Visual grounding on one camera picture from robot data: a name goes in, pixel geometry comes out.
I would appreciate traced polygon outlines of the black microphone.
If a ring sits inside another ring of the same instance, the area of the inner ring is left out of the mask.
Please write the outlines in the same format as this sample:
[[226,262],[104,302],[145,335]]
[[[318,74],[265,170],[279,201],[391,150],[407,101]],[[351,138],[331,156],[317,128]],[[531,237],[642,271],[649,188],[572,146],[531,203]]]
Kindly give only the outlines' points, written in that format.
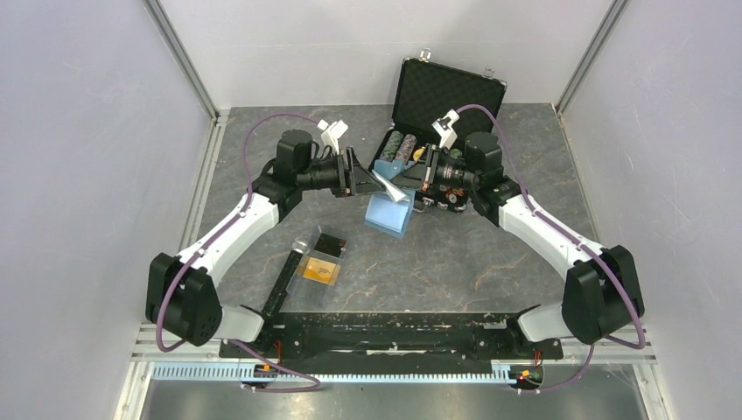
[[293,242],[291,250],[262,308],[262,313],[266,321],[271,321],[281,311],[284,301],[288,296],[287,288],[291,279],[309,249],[310,246],[307,240],[296,239]]

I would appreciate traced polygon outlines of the black poker chip case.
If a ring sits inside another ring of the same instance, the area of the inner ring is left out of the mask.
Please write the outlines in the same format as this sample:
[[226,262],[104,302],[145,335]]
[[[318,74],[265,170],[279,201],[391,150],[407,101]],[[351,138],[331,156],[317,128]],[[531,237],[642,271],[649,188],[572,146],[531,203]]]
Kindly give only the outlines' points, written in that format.
[[[450,149],[463,153],[465,167],[478,176],[501,171],[501,152],[488,137],[507,92],[508,84],[493,76],[477,74],[432,62],[428,55],[403,61],[395,93],[391,122],[370,164],[373,169],[393,130],[416,136],[414,149],[438,148],[440,136],[432,124],[450,109],[459,119],[453,124],[458,138]],[[415,191],[418,209],[436,206],[453,213],[466,209],[471,191],[439,187],[431,192]]]

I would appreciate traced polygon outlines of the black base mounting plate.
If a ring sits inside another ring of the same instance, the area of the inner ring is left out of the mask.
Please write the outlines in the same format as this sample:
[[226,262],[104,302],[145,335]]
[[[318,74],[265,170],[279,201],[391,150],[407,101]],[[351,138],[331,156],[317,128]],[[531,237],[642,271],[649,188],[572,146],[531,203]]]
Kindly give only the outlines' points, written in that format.
[[492,361],[559,361],[559,339],[528,343],[512,313],[280,312],[251,347],[307,374],[483,373]]

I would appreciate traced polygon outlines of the purple green chip row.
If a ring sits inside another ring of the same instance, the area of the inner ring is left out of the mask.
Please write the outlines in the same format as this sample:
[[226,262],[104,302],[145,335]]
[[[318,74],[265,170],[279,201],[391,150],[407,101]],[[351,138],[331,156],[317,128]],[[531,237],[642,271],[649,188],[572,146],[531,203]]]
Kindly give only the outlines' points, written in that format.
[[402,132],[393,130],[384,144],[378,159],[383,162],[392,162],[396,157],[396,153],[398,152],[403,139],[404,134]]

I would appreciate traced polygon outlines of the clear plastic card box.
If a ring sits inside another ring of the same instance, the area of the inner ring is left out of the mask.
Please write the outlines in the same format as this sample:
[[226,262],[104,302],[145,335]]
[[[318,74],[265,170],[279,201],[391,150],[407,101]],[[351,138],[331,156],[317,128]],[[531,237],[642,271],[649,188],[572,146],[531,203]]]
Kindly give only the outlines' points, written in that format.
[[347,232],[336,227],[317,225],[292,243],[300,254],[287,291],[291,298],[320,306],[340,276],[348,252]]

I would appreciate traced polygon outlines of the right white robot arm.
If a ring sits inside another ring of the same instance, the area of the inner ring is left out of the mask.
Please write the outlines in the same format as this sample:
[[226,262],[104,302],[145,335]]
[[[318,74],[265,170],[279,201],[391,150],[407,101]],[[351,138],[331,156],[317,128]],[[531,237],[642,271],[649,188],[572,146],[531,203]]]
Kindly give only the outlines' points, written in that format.
[[547,339],[573,337],[586,345],[602,339],[618,342],[614,332],[624,326],[637,332],[630,346],[643,348],[645,307],[630,251],[606,248],[555,219],[505,173],[506,156],[495,135],[475,132],[465,140],[461,157],[429,146],[392,181],[420,193],[463,191],[480,216],[519,238],[563,277],[561,301],[516,316],[505,334],[511,354],[527,357]]

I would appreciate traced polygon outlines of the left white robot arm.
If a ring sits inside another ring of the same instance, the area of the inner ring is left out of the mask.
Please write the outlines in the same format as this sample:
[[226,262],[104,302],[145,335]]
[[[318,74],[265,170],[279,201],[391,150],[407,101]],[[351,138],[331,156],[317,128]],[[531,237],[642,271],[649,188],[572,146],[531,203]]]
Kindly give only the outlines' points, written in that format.
[[386,193],[393,201],[405,193],[376,171],[364,168],[354,149],[315,157],[319,147],[300,129],[285,131],[276,155],[248,185],[234,209],[205,236],[177,255],[161,253],[150,263],[144,314],[156,328],[161,351],[169,351],[163,332],[196,347],[209,340],[239,340],[254,356],[268,354],[274,332],[265,317],[244,306],[224,306],[217,285],[236,260],[277,226],[305,191],[328,190],[337,198]]

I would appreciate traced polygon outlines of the dark card stack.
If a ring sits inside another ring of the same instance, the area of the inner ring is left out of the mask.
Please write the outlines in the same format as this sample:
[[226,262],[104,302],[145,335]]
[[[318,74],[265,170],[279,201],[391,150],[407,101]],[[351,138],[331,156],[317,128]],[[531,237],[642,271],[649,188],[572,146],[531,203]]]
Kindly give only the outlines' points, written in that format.
[[320,233],[313,249],[327,256],[340,259],[347,250],[347,240],[333,234]]

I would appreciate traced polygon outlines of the pink grey chip row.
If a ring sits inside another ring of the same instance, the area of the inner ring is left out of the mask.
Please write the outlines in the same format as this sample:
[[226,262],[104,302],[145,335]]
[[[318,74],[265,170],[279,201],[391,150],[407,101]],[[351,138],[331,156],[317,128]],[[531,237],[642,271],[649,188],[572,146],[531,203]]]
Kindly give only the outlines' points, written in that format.
[[416,144],[416,136],[412,134],[404,136],[398,149],[395,152],[394,161],[401,162],[402,164],[407,164],[410,161],[410,157],[412,156]]

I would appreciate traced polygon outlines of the blue card holder wallet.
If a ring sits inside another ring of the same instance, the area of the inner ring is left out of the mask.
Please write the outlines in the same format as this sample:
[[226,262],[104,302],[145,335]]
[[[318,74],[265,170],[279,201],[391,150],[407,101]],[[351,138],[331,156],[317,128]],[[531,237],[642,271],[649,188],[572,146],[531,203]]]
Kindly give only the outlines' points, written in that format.
[[[387,181],[391,181],[411,165],[411,162],[403,163],[399,160],[388,162],[377,159],[374,161],[373,170]],[[386,192],[372,195],[367,205],[366,225],[395,238],[403,238],[413,212],[415,191],[410,189],[402,191],[407,199],[398,202],[393,201]]]

